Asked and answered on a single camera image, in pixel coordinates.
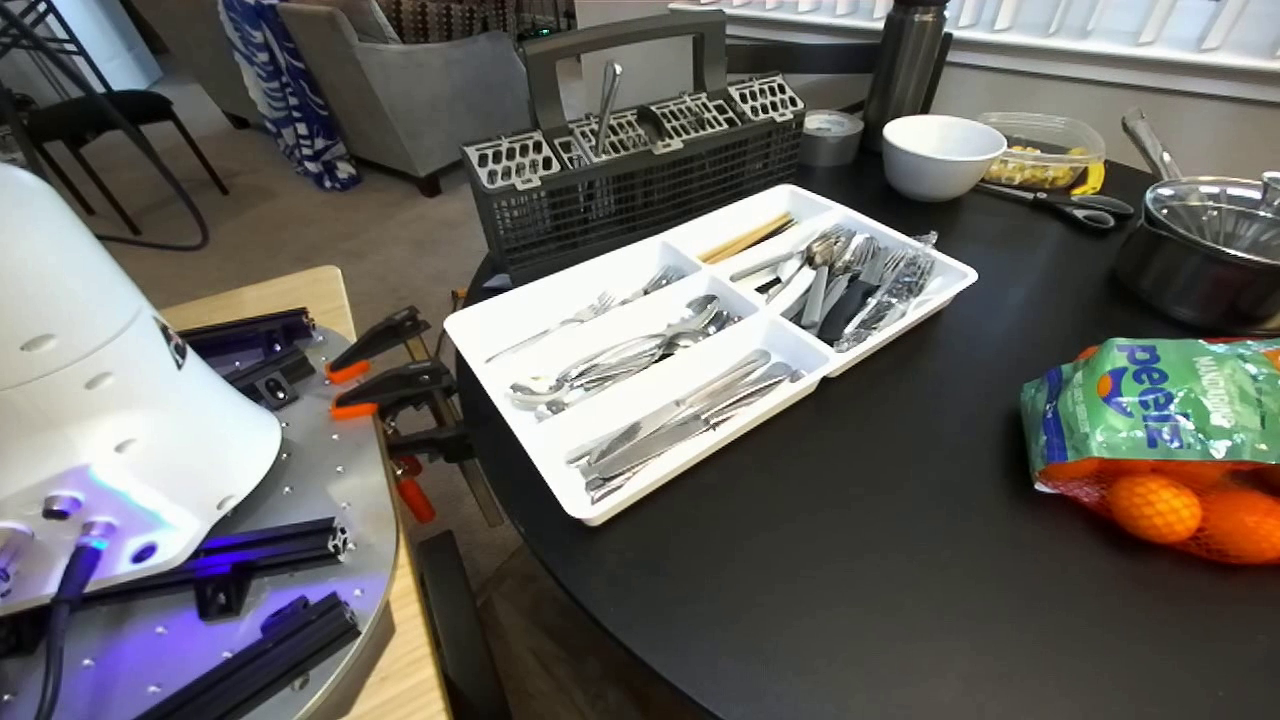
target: wall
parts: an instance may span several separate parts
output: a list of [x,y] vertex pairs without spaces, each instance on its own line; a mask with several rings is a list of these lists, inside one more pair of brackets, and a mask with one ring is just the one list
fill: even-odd
[[[664,13],[664,0],[578,0],[581,23],[604,23],[624,17]],[[619,82],[619,105],[641,105],[658,94],[684,93],[688,46],[684,45],[644,45],[628,52],[610,52],[628,68]],[[583,82],[578,109],[589,109],[599,87],[599,63],[583,63]],[[838,105],[841,82],[834,80],[798,80],[808,98]],[[1087,82],[1087,80],[1045,80],[988,68],[950,68],[938,111],[1061,111],[1087,121],[1105,139],[1108,155],[1126,165],[1144,165],[1128,135],[1119,130],[1119,115],[1139,109],[1167,152],[1184,165],[1184,173],[1216,173],[1216,174],[1261,174],[1264,168],[1280,168],[1280,105],[1231,105],[1209,94],[1181,93],[1144,93],[1119,82]]]

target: sofa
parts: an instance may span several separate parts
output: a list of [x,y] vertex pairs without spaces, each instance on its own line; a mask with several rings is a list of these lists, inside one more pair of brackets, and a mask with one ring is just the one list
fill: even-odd
[[[178,68],[210,87],[233,121],[262,121],[243,93],[215,0],[132,0]],[[479,32],[401,45],[379,0],[280,0],[358,158],[401,173],[437,197],[463,143],[530,129],[515,41]]]

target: floor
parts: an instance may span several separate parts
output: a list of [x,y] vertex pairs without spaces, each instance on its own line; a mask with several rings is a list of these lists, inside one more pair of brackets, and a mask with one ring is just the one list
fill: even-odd
[[[444,197],[432,201],[383,173],[363,173],[353,190],[321,190],[286,165],[263,130],[235,130],[198,82],[172,75],[160,93],[182,105],[182,115],[233,190],[220,197],[211,186],[172,129],[149,129],[149,139],[172,165],[210,223],[210,247],[199,253],[110,245],[156,307],[312,265],[342,265],[362,328],[406,302],[415,302],[422,316],[439,328],[451,313],[451,291],[463,289],[485,255],[485,230],[463,173],[444,174]],[[143,240],[199,240],[189,207],[132,143],[106,135],[87,155],[102,174],[111,181],[122,202],[143,228]],[[102,237],[130,237],[110,207],[87,214],[87,223]],[[456,532],[514,717],[628,720],[691,711],[664,681],[560,595],[504,517],[479,512],[456,467],[432,464],[430,494],[437,520],[424,525],[422,535]]]

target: gray armchair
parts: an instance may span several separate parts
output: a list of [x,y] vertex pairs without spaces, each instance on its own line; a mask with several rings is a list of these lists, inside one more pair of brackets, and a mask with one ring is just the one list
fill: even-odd
[[413,174],[430,197],[463,143],[533,124],[523,63],[504,32],[371,45],[333,3],[291,0],[280,17],[353,155]]

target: orange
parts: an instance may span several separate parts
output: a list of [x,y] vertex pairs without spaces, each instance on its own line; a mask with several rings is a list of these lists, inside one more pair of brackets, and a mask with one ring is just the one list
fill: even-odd
[[1184,542],[1202,528],[1202,494],[1155,471],[1111,478],[1105,512],[1150,542]]
[[1231,483],[1202,494],[1206,520],[1197,548],[1227,564],[1277,564],[1280,561],[1280,501],[1270,490]]

